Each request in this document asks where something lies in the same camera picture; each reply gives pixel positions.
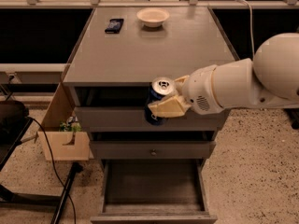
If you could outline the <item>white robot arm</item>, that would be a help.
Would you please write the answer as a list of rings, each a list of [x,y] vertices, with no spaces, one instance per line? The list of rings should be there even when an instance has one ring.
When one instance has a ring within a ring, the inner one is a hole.
[[[231,108],[299,107],[299,34],[275,35],[251,59],[210,65],[175,80],[161,77],[152,88],[163,98],[148,104],[159,118],[188,110],[200,115]]]

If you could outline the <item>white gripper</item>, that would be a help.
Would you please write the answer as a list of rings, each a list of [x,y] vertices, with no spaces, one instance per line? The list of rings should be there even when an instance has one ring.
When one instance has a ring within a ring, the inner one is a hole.
[[[217,103],[212,87],[212,75],[216,68],[216,65],[210,65],[177,78],[176,90],[185,99],[181,95],[164,97],[161,101],[148,104],[149,110],[160,118],[182,117],[189,108],[200,115],[222,112],[223,108]]]

